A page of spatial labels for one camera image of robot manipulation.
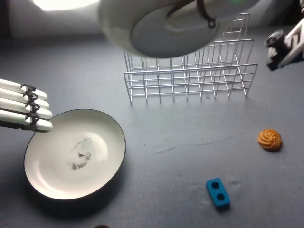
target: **bright light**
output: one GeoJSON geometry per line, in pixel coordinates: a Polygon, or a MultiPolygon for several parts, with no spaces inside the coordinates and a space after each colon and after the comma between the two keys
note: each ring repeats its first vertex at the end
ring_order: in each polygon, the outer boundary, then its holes
{"type": "Polygon", "coordinates": [[[51,10],[71,10],[84,7],[99,0],[32,0],[35,5],[45,11],[51,10]]]}

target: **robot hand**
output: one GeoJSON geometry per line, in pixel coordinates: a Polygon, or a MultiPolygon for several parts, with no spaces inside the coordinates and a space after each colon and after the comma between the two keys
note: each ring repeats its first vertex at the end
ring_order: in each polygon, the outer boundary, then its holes
{"type": "Polygon", "coordinates": [[[0,79],[0,126],[49,132],[50,121],[47,94],[29,85],[0,79]]]}

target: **dish rack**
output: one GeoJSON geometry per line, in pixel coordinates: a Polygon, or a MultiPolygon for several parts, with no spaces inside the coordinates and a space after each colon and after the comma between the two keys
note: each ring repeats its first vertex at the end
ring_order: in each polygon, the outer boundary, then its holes
{"type": "Polygon", "coordinates": [[[123,74],[130,103],[134,97],[191,94],[201,98],[211,93],[248,95],[257,71],[249,63],[254,41],[245,39],[250,15],[239,14],[219,38],[194,53],[169,59],[139,57],[124,52],[127,72],[123,74]]]}

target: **blue block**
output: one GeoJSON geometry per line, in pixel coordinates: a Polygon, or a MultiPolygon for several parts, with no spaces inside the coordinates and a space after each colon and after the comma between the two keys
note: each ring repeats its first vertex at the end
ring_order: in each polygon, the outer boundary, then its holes
{"type": "Polygon", "coordinates": [[[207,181],[206,187],[217,209],[221,210],[229,208],[230,198],[219,177],[207,181]]]}

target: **gray tabletop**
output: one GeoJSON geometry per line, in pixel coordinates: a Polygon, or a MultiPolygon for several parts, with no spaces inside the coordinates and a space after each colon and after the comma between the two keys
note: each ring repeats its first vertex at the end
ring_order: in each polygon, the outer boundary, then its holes
{"type": "Polygon", "coordinates": [[[201,228],[302,227],[304,223],[304,63],[270,72],[264,39],[252,29],[251,62],[259,68],[243,95],[134,100],[130,105],[122,51],[100,36],[2,43],[0,77],[45,91],[53,114],[91,108],[124,130],[122,178],[106,204],[77,218],[43,212],[24,191],[23,156],[31,132],[0,129],[0,227],[201,228]],[[284,146],[265,152],[263,129],[284,146]],[[215,210],[205,183],[220,177],[231,208],[215,210]]]}

